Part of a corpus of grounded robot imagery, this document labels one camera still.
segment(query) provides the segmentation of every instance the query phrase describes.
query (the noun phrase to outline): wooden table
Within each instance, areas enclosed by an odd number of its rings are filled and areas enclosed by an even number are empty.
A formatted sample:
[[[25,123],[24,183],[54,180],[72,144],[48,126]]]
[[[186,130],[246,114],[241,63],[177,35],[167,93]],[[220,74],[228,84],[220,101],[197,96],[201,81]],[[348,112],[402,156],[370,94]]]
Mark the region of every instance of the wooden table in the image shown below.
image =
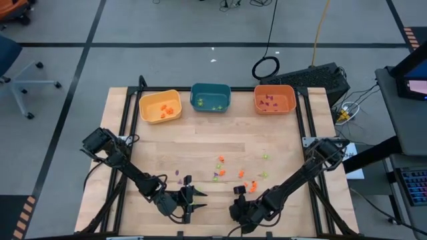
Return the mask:
[[[111,88],[101,122],[101,127],[118,134],[126,88]],[[255,199],[267,188],[279,185],[304,162],[298,131],[296,112],[287,115],[258,115],[254,110],[252,92],[233,92],[232,104],[224,114],[197,113],[188,99],[189,92],[180,92],[183,113],[181,119],[148,125],[140,118],[136,133],[141,139],[135,143],[131,162],[151,175],[167,174],[167,189],[178,190],[177,183],[185,175],[193,176],[193,185],[208,197],[196,197],[196,203],[207,203],[191,216],[191,224],[176,225],[161,215],[154,204],[139,194],[133,182],[127,182],[120,235],[176,236],[183,231],[185,236],[227,235],[238,224],[232,221],[228,207],[236,196],[233,187],[245,181],[258,181],[255,193],[247,194]],[[309,98],[318,137],[335,135],[328,100],[324,89],[309,89]],[[300,98],[307,135],[308,124],[304,100]],[[131,123],[127,121],[127,133]],[[262,155],[270,156],[263,160]],[[218,157],[225,157],[223,169],[226,175],[217,183],[212,181]],[[238,177],[245,171],[243,179]],[[263,179],[265,171],[269,177]],[[111,169],[105,165],[89,178],[76,224],[76,231],[83,229],[99,211],[105,201]],[[326,183],[331,204],[342,219],[358,232],[352,200],[344,169],[326,173]],[[319,202],[323,231],[327,232],[324,209]],[[109,229],[112,229],[115,206],[111,208]],[[316,236],[309,188],[305,184],[286,201],[280,222],[272,228],[258,227],[248,237],[263,237],[272,231],[275,237]]]

